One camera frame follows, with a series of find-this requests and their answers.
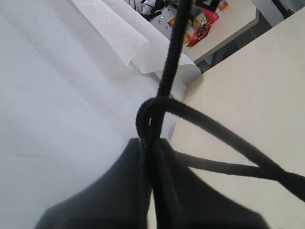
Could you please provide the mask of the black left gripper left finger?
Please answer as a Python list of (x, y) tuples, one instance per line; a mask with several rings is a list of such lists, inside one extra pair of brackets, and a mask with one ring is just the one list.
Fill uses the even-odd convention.
[(49, 208), (37, 229), (146, 229), (151, 188), (140, 141), (132, 138), (93, 184)]

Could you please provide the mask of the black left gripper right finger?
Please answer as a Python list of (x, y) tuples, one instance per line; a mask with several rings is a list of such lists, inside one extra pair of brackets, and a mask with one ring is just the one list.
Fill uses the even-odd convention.
[(166, 140), (152, 146), (152, 187), (159, 229), (267, 229), (258, 213), (203, 182)]

